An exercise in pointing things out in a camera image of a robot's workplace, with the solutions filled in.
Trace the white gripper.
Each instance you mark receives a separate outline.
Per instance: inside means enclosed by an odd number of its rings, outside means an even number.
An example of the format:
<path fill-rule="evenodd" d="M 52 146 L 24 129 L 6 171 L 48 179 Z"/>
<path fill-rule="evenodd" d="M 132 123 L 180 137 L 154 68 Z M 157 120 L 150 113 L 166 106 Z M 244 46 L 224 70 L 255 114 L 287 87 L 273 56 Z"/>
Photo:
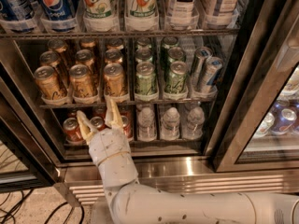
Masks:
<path fill-rule="evenodd" d="M 97 129 L 80 110 L 77 111 L 77 120 L 81 135 L 89 145 L 89 154 L 96 166 L 114 155 L 131 153 L 127 136 L 118 130 L 123 128 L 123 122 L 118 105 L 112 98 L 107 98 L 105 117 L 105 124 L 111 129 L 97 133 Z"/>

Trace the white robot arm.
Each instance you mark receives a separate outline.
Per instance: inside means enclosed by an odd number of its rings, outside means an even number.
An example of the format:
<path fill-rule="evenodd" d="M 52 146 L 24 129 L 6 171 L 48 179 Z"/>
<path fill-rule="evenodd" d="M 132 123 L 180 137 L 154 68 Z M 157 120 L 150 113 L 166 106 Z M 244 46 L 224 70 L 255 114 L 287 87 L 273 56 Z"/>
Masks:
<path fill-rule="evenodd" d="M 108 102 L 108 124 L 99 131 L 84 112 L 78 125 L 103 182 L 114 224 L 299 224 L 295 195 L 235 192 L 176 194 L 138 180 L 121 114 Z"/>

